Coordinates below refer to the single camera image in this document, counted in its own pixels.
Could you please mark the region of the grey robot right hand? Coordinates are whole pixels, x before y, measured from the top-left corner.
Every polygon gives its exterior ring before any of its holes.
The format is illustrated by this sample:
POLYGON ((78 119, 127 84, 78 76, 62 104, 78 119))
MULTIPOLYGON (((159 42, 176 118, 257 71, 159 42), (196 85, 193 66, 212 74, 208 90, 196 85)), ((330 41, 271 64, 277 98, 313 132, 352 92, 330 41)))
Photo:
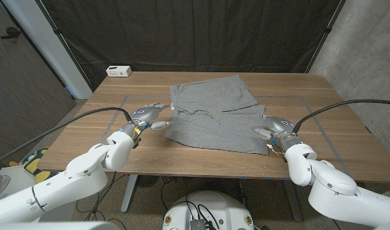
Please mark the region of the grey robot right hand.
POLYGON ((274 139, 278 141, 284 150, 288 150, 292 146, 302 146, 304 142, 293 132, 294 125, 287 119, 276 116, 262 116, 264 127, 253 127, 263 140, 274 139))

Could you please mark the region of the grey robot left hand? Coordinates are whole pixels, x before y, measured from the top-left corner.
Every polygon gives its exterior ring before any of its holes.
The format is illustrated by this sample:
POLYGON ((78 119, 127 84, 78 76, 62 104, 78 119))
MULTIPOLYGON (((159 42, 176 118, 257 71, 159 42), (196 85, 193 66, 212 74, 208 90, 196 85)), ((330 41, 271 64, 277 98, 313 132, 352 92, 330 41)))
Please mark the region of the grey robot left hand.
POLYGON ((137 143, 140 140, 141 132, 149 128, 160 112, 168 107, 169 104, 159 102, 147 104, 134 111, 130 115, 131 121, 127 122, 120 131, 128 134, 134 143, 137 143))

